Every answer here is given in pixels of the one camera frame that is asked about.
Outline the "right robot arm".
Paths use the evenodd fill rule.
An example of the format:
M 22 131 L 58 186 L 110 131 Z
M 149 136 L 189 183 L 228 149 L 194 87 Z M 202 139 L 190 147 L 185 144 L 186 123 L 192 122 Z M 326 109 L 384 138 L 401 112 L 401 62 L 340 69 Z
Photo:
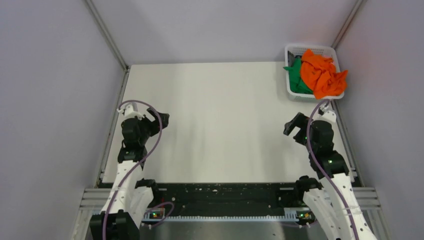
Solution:
M 335 150 L 332 110 L 318 109 L 320 118 L 297 113 L 284 125 L 288 136 L 298 128 L 295 142 L 306 147 L 311 168 L 317 177 L 307 175 L 295 182 L 293 200 L 309 208 L 329 240 L 375 240 L 354 193 L 344 157 Z

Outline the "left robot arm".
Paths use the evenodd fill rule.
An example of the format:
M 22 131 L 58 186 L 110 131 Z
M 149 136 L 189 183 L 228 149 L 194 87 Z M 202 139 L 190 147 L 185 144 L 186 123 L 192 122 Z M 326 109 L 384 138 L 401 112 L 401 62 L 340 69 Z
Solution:
M 160 202 L 152 179 L 145 179 L 144 164 L 152 154 L 146 143 L 153 136 L 162 136 L 169 124 L 169 114 L 158 112 L 150 104 L 148 119 L 137 108 L 139 100 L 122 102 L 117 111 L 123 115 L 120 150 L 115 180 L 101 211 L 89 221 L 94 240 L 138 240 L 145 212 Z

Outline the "orange t shirt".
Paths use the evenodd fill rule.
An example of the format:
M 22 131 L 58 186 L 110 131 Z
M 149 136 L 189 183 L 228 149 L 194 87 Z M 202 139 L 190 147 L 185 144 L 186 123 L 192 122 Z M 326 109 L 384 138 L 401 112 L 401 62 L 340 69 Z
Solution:
M 338 71 L 333 58 L 315 54 L 308 48 L 300 60 L 300 77 L 317 100 L 344 93 L 348 71 Z

